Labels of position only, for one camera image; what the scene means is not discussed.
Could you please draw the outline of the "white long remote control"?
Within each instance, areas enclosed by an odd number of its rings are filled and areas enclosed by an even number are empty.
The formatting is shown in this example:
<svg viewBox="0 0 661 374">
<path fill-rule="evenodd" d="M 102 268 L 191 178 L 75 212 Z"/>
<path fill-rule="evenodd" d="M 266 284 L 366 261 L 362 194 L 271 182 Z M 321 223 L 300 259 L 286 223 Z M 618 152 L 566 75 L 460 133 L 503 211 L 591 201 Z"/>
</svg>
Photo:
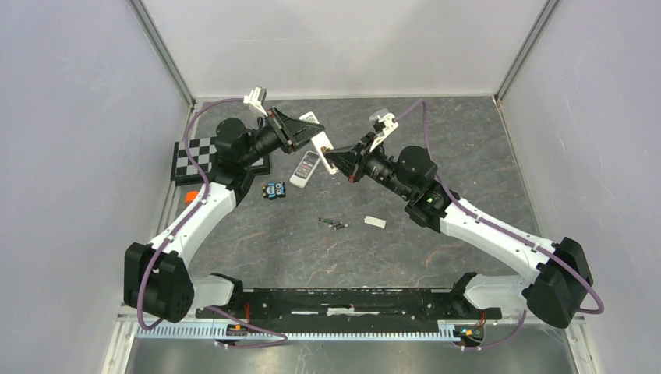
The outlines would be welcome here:
<svg viewBox="0 0 661 374">
<path fill-rule="evenodd" d="M 317 125 L 320 124 L 317 117 L 316 117 L 316 115 L 312 111 L 309 111 L 309 112 L 305 113 L 304 115 L 301 115 L 299 117 L 299 120 L 302 120 L 304 122 L 314 123 L 314 124 L 317 124 Z M 331 144 L 329 138 L 327 137 L 327 134 L 325 133 L 325 131 L 323 130 L 322 132 L 315 135 L 311 139 L 311 142 L 314 146 L 315 151 L 320 155 L 320 162 L 325 167 L 325 169 L 327 170 L 327 173 L 329 175 L 337 174 L 339 172 L 339 170 L 326 159 L 326 156 L 324 154 L 324 152 L 326 150 L 333 150 L 334 149 L 334 147 Z"/>
</svg>

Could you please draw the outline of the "white battery cover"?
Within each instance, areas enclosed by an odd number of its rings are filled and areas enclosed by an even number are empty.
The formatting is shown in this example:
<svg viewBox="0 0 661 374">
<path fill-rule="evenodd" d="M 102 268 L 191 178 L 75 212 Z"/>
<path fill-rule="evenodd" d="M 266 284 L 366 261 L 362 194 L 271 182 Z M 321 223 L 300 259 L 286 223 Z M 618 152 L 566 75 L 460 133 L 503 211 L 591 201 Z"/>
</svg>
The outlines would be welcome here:
<svg viewBox="0 0 661 374">
<path fill-rule="evenodd" d="M 387 224 L 385 220 L 371 216 L 365 216 L 364 223 L 381 229 L 384 229 Z"/>
</svg>

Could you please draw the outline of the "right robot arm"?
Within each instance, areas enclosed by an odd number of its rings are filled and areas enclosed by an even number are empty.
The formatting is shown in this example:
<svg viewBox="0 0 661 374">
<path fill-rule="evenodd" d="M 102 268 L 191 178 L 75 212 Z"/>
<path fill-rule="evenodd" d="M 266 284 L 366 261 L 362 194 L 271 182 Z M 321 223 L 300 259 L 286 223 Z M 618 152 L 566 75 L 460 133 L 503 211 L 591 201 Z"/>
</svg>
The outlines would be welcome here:
<svg viewBox="0 0 661 374">
<path fill-rule="evenodd" d="M 427 149 L 407 146 L 388 157 L 374 134 L 357 144 L 322 149 L 329 164 L 351 183 L 370 178 L 406 201 L 405 212 L 418 226 L 457 238 L 498 259 L 514 276 L 468 275 L 450 297 L 452 312 L 469 318 L 480 309 L 524 309 L 556 328 L 566 328 L 582 303 L 594 296 L 593 277 L 582 246 L 519 230 L 484 213 L 437 179 Z"/>
</svg>

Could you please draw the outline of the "grey white remote control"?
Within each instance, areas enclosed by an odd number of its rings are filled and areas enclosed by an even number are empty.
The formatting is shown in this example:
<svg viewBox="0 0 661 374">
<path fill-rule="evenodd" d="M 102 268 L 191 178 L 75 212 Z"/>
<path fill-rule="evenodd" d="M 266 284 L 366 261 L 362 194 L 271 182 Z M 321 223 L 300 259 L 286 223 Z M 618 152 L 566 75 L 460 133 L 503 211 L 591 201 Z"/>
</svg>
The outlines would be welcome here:
<svg viewBox="0 0 661 374">
<path fill-rule="evenodd" d="M 319 162 L 320 155 L 318 153 L 307 151 L 293 171 L 289 179 L 290 183 L 295 187 L 305 188 Z"/>
</svg>

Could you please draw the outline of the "black white checkerboard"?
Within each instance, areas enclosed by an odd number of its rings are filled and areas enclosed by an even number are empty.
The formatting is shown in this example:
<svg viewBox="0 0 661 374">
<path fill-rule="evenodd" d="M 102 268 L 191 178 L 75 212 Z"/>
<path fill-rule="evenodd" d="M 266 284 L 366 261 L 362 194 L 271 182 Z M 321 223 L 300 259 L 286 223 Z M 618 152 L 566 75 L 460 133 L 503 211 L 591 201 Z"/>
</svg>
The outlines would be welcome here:
<svg viewBox="0 0 661 374">
<path fill-rule="evenodd" d="M 189 152 L 193 160 L 198 163 L 202 171 L 208 173 L 212 168 L 213 157 L 216 153 L 214 145 L 216 137 L 191 139 L 188 142 Z M 259 159 L 249 169 L 254 175 L 270 174 L 270 156 Z M 170 180 L 176 186 L 195 185 L 203 182 L 202 177 L 188 158 L 183 142 L 175 142 L 171 163 Z"/>
</svg>

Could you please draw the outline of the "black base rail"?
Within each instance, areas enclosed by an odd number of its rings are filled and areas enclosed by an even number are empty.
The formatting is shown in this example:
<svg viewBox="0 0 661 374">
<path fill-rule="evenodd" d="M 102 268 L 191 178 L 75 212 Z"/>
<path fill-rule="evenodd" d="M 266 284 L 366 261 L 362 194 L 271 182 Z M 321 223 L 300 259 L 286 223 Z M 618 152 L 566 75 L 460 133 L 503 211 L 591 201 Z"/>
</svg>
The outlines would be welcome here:
<svg viewBox="0 0 661 374">
<path fill-rule="evenodd" d="M 440 321 L 502 318 L 449 288 L 253 288 L 223 311 L 278 333 L 432 333 Z"/>
</svg>

